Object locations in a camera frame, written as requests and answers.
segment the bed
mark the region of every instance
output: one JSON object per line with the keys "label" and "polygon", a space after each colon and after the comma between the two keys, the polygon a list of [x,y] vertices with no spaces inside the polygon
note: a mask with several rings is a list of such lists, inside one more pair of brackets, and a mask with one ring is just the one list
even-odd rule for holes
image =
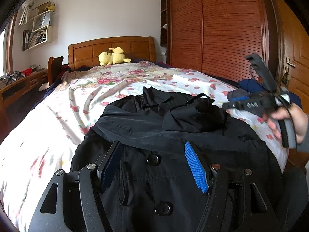
{"label": "bed", "polygon": [[[117,46],[123,48],[128,58],[150,61],[98,66],[100,52]],[[77,146],[107,104],[127,95],[141,94],[145,86],[191,95],[205,93],[215,99],[216,105],[222,106],[227,101],[227,93],[234,90],[231,85],[201,72],[155,65],[152,37],[113,37],[72,44],[68,60],[72,69],[81,66],[92,69],[66,72],[62,83],[0,145],[0,212],[5,211],[19,231],[28,230],[54,172],[57,169],[70,171]],[[49,77],[53,79],[60,69],[59,63],[49,67]],[[255,130],[283,171],[288,151],[274,139],[263,119],[237,110],[229,114]]]}

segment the floral bedspread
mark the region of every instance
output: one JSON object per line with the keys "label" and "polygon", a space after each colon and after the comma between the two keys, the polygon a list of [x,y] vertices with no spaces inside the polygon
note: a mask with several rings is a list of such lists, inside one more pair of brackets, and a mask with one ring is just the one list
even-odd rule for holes
{"label": "floral bedspread", "polygon": [[[164,69],[145,61],[65,73],[62,80],[0,145],[0,201],[20,231],[28,230],[54,172],[60,168],[70,171],[77,146],[107,104],[128,95],[139,95],[145,86],[194,96],[205,93],[222,106],[227,101],[227,93],[234,90],[194,70]],[[287,150],[274,139],[263,119],[238,110],[229,114],[256,131],[283,171]]]}

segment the window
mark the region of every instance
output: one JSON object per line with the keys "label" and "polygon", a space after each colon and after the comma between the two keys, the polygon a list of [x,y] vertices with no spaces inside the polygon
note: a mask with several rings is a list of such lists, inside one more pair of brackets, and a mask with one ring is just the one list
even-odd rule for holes
{"label": "window", "polygon": [[2,78],[7,72],[4,53],[4,34],[5,30],[0,35],[0,78]]}

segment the black jacket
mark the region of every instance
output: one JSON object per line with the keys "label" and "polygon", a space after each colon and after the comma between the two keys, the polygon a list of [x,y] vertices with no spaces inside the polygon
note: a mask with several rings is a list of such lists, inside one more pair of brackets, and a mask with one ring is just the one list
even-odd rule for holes
{"label": "black jacket", "polygon": [[227,116],[223,125],[222,110],[212,99],[186,104],[192,98],[144,87],[142,95],[106,106],[78,146],[71,171],[95,162],[114,140],[124,145],[112,185],[101,194],[113,231],[195,231],[208,196],[194,181],[184,155],[186,141],[212,163],[251,169],[276,202],[281,171],[265,142],[241,120]]}

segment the wooden chair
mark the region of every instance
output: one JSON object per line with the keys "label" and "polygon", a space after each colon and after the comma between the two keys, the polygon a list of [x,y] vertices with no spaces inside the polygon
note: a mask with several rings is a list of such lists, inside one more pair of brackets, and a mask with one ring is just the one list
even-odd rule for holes
{"label": "wooden chair", "polygon": [[52,85],[53,82],[55,82],[58,74],[61,72],[63,58],[64,58],[63,56],[61,57],[51,56],[48,60],[47,79],[50,86]]}

